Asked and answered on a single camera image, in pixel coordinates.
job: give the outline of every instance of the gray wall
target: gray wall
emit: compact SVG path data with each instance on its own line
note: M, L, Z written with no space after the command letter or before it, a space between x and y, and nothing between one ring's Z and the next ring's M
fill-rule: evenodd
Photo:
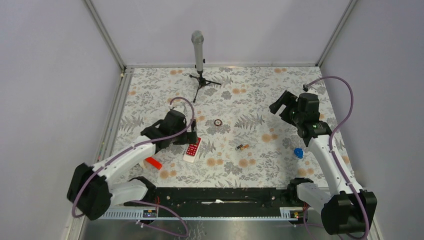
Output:
M93 0L127 64L192 64L194 30L213 64L318 61L349 0Z
M2 1L0 23L0 238L57 240L120 71L82 0Z
M424 222L424 1L359 1L324 62L355 104L341 132L359 182L378 198L385 240L420 238ZM346 87L326 82L336 117Z

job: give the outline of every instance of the microphone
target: microphone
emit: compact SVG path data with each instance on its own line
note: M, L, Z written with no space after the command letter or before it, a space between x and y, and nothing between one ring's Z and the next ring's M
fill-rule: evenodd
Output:
M196 70L197 73L202 76L203 73L203 41L205 38L201 31L196 30L191 34L191 42L194 46L194 56L196 58Z

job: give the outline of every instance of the calculator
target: calculator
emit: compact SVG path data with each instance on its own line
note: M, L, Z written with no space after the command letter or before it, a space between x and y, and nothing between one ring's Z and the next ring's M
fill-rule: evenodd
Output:
M196 160L196 157L198 155L199 146L200 146L201 142L202 142L202 139L200 137L198 137L196 144L188 145L187 150L185 151L185 154L182 157L182 159L186 162L194 163L195 160Z

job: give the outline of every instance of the black tripod stand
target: black tripod stand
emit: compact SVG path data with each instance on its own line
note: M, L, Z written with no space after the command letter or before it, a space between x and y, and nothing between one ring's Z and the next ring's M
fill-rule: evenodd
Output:
M193 76L193 75L190 74L190 78L197 79L197 81L199 82L199 86L198 86L197 91L196 91L196 96L194 96L193 103L196 102L196 98L198 96L199 89L201 89L204 86L207 86L209 84L221 85L221 83L219 83L219 82L206 80L204 77L202 77L202 72L199 73L199 76Z

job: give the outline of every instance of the floral tablecloth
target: floral tablecloth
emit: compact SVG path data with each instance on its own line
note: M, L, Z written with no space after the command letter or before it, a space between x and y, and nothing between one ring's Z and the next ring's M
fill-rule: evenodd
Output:
M198 82L190 78L195 68L136 68L131 80L113 152L133 141L140 131L163 119L171 98L192 101ZM323 172L298 137L294 126L269 111L284 90L295 95L302 85L321 76L318 67L211 67L207 80L221 83L200 89L194 103L197 135L202 138L198 159L183 161L187 145L171 145L154 158L162 163L157 170L146 162L133 167L119 182L144 176L158 187L286 187L294 177L308 177L327 187ZM320 119L332 129L337 124L323 82L314 85L319 93ZM190 108L176 100L190 118ZM222 120L215 126L216 119ZM352 170L340 133L336 145ZM242 151L235 147L249 145ZM302 159L294 155L302 148Z

